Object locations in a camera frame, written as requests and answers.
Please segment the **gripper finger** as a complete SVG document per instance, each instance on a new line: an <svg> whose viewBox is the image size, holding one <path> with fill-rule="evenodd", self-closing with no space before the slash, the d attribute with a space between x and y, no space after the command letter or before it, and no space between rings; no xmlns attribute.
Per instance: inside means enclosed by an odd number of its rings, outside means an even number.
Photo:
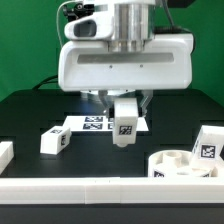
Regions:
<svg viewBox="0 0 224 224"><path fill-rule="evenodd" d="M107 118L114 117L114 96L109 95L107 90L100 90L98 97L104 106L104 114Z"/></svg>
<svg viewBox="0 0 224 224"><path fill-rule="evenodd" d="M145 117L147 115L147 107L153 98L152 90L141 90L139 92L141 100L138 104L138 112L140 117Z"/></svg>

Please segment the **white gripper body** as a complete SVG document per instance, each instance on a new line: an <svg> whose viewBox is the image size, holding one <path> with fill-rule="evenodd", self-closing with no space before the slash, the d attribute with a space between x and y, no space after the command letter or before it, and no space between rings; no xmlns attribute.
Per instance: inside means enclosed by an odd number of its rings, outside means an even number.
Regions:
<svg viewBox="0 0 224 224"><path fill-rule="evenodd" d="M111 53L104 41L70 41L59 57L64 91L185 89L192 81L190 34L157 35L137 53Z"/></svg>

